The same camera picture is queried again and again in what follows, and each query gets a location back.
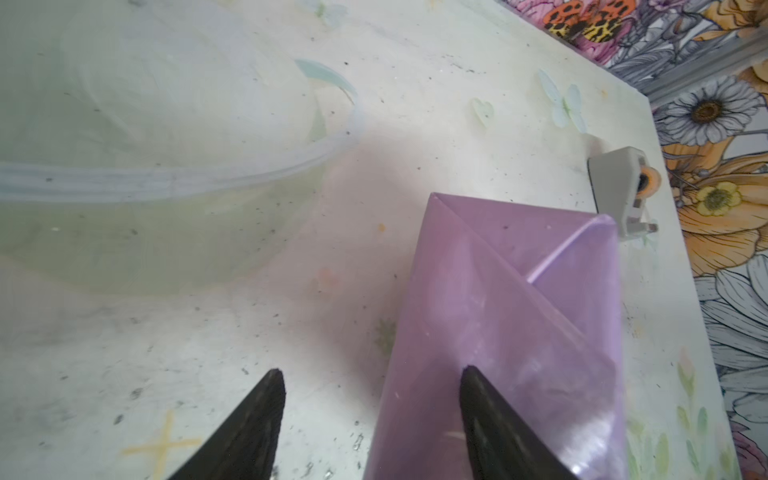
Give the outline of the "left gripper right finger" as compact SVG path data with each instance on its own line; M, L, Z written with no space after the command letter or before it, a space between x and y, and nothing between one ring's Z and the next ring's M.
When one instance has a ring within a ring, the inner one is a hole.
M459 405L473 479L577 478L475 366L462 371Z

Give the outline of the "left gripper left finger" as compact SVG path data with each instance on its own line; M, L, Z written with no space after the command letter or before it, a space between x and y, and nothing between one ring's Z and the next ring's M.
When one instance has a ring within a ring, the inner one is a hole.
M283 373L271 369L170 479L269 479L285 401Z

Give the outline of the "pink wrapping paper sheet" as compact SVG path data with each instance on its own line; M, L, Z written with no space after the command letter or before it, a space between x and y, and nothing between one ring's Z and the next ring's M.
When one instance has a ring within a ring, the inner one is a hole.
M431 195L365 477L471 477L475 366L569 472L626 478L618 246L606 215Z

